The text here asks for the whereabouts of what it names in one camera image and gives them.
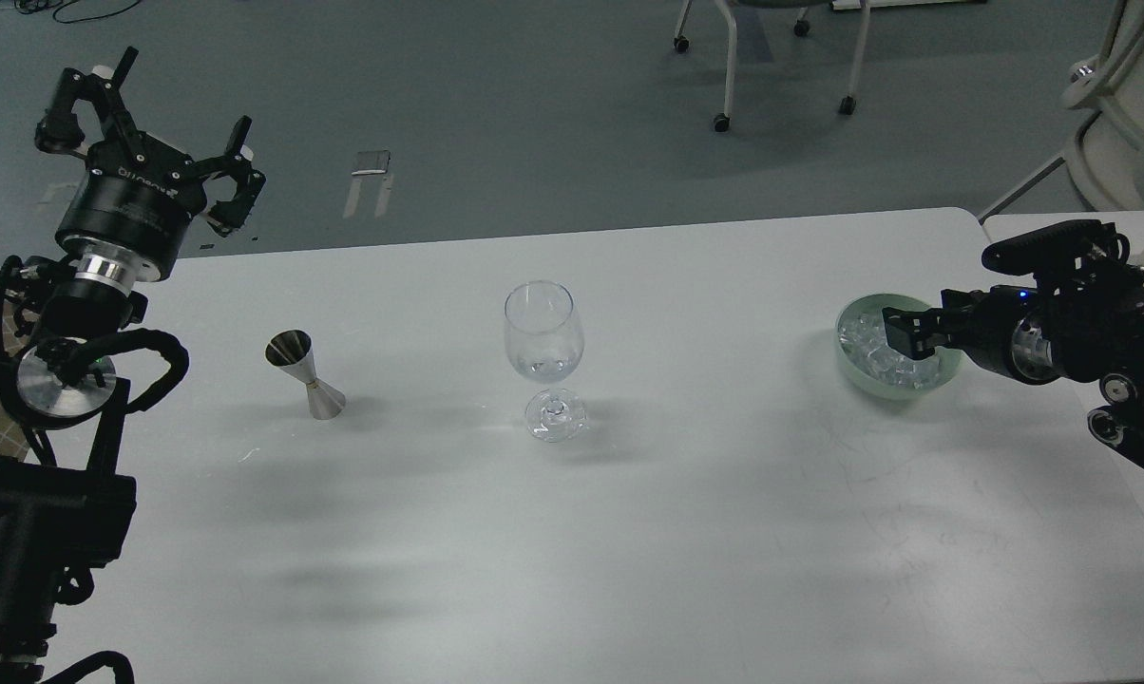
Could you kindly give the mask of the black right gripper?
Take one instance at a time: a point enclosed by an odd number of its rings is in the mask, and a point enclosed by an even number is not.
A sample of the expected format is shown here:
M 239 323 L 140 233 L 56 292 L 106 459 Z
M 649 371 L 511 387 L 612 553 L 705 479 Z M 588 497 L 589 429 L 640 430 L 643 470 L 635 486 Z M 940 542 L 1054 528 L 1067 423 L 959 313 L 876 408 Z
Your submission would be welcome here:
M 1020 384 L 1058 380 L 1036 289 L 944 289 L 940 295 L 944 315 L 938 308 L 884 307 L 887 344 L 911 360 L 925 360 L 940 347 L 962 351 L 977 367 Z

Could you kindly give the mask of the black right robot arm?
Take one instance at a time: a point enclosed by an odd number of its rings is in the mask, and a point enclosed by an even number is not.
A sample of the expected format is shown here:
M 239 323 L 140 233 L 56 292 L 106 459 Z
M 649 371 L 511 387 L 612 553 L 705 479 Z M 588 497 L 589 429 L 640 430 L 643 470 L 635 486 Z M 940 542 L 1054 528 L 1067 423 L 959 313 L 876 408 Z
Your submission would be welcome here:
M 1070 218 L 993 242 L 982 265 L 1034 286 L 942 291 L 942 307 L 882 311 L 888 345 L 924 360 L 942 348 L 1025 385 L 1097 384 L 1086 425 L 1144 470 L 1144 267 L 1111 222 Z

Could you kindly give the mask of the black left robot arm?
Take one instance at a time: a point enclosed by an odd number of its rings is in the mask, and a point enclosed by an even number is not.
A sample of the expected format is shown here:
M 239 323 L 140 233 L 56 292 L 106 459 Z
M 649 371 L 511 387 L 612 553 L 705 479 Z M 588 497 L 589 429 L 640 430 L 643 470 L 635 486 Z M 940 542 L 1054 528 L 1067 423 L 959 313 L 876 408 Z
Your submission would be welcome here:
M 61 256 L 0 265 L 0 683 L 42 683 L 54 610 L 120 557 L 137 493 L 117 471 L 125 420 L 189 369 L 176 336 L 143 328 L 138 285 L 170 277 L 194 218 L 240 230 L 265 185 L 249 117 L 210 159 L 138 128 L 121 92 L 137 55 L 61 73 L 34 135 L 86 168 Z

